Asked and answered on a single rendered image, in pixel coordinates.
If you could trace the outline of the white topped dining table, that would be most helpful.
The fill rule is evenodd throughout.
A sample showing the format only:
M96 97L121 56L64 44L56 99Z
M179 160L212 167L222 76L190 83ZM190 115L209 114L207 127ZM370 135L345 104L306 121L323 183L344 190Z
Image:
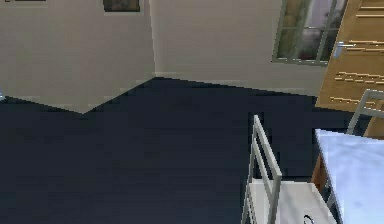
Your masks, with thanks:
M342 224L384 224L384 140L315 133Z

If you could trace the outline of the white metal chair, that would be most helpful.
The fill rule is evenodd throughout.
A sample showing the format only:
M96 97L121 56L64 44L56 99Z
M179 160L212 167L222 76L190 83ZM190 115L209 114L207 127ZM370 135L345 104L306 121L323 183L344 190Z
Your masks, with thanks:
M240 224L338 224L313 183L282 177L260 118L254 115Z
M377 99L378 102L374 106L367 107L367 101ZM367 89L349 122L346 133L353 134L355 126L358 123L361 115L371 117L367 128L365 129L364 137L384 140L384 91Z

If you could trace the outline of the grey framed window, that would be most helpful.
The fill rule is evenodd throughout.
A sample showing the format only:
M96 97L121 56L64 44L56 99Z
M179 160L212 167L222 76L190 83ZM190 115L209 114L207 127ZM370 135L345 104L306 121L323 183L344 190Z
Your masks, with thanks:
M272 61L326 67L348 0L282 0Z

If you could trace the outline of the light wooden room door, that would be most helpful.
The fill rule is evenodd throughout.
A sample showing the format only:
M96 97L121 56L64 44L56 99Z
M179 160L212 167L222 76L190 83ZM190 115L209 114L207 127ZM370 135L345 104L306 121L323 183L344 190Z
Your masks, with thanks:
M367 89L384 91L384 0L348 0L316 105L354 112Z

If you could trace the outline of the dark framed wall picture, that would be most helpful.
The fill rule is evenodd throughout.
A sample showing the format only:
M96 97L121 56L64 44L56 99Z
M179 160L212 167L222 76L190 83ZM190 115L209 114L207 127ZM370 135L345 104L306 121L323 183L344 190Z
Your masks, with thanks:
M140 12L140 0L102 0L105 12Z

